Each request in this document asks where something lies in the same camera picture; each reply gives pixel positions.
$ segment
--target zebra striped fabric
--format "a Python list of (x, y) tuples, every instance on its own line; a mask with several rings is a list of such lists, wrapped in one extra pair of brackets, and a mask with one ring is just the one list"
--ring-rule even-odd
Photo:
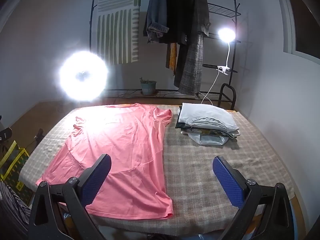
[(111, 65), (137, 61), (141, 0), (98, 0), (97, 54)]

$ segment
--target wooden floor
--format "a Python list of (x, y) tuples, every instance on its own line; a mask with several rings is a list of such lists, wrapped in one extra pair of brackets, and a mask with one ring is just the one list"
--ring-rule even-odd
[[(6, 143), (9, 147), (13, 140), (16, 140), (20, 147), (26, 148), (28, 153), (31, 153), (36, 146), (35, 135), (39, 128), (44, 130), (44, 135), (47, 134), (64, 116), (75, 108), (85, 106), (98, 105), (116, 105), (116, 104), (154, 104), (154, 105), (181, 105), (182, 102), (188, 103), (188, 100), (179, 99), (161, 99), (161, 98), (105, 98), (92, 103), (73, 103), (67, 101), (42, 102), (35, 105), (20, 119), (18, 119), (11, 127), (12, 138)], [(190, 100), (190, 103), (200, 103), (200, 101)], [(221, 107), (230, 109), (230, 104), (221, 103)], [(302, 216), (302, 211), (297, 200), (297, 197), (292, 199), (292, 206), (295, 211), (295, 216), (298, 225), (298, 239), (303, 239), (306, 230)]]

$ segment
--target pink t-shirt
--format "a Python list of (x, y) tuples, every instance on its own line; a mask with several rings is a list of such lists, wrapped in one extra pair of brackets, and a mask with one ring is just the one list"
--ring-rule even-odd
[(94, 106), (80, 110), (63, 147), (37, 185), (79, 177), (102, 153), (112, 166), (89, 214), (117, 219), (160, 219), (173, 215), (162, 163), (165, 127), (171, 110), (149, 105)]

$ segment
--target metal screw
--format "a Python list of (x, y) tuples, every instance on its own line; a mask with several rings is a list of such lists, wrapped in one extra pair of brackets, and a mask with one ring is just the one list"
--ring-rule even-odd
[(40, 187), (44, 187), (47, 186), (47, 182), (46, 181), (41, 181), (39, 184)]
[(73, 184), (76, 180), (77, 180), (76, 177), (71, 177), (71, 178), (68, 180), (68, 183)]
[(248, 179), (248, 180), (247, 180), (247, 183), (248, 183), (249, 185), (253, 186), (253, 185), (256, 185), (257, 182), (256, 182), (254, 179)]

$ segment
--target folded white t-shirt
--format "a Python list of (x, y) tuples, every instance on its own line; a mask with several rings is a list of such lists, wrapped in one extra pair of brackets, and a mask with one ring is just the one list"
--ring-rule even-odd
[(206, 104), (182, 103), (179, 122), (184, 122), (191, 127), (220, 130), (227, 133), (239, 129), (232, 114), (222, 108)]

